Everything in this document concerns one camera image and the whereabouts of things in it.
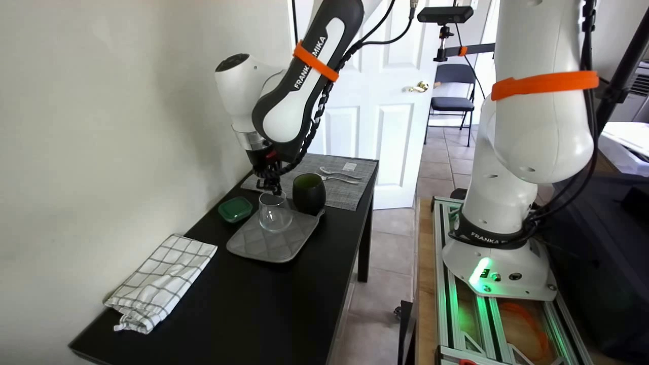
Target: checkered towel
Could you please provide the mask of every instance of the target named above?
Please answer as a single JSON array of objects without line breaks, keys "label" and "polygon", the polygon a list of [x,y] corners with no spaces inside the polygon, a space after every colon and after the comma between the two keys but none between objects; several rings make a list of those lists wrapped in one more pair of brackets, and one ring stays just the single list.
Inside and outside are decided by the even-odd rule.
[{"label": "checkered towel", "polygon": [[108,299],[122,319],[114,330],[149,334],[180,302],[188,287],[199,278],[217,245],[170,235],[155,254]]}]

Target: metal stand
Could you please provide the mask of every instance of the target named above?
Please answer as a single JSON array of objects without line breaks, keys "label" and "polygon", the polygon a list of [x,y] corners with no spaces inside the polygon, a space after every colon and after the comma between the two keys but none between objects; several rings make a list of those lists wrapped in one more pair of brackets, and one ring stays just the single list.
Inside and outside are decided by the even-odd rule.
[{"label": "metal stand", "polygon": [[[460,202],[435,204],[436,233],[436,280],[440,316],[440,363],[481,363],[481,365],[534,365],[511,341],[514,330],[503,323],[503,310],[511,300],[474,297],[469,287],[457,280],[443,264],[450,216],[460,209]],[[538,329],[544,330],[547,363],[552,365],[592,365],[576,324],[559,295],[553,302],[526,302],[538,314]]]}]

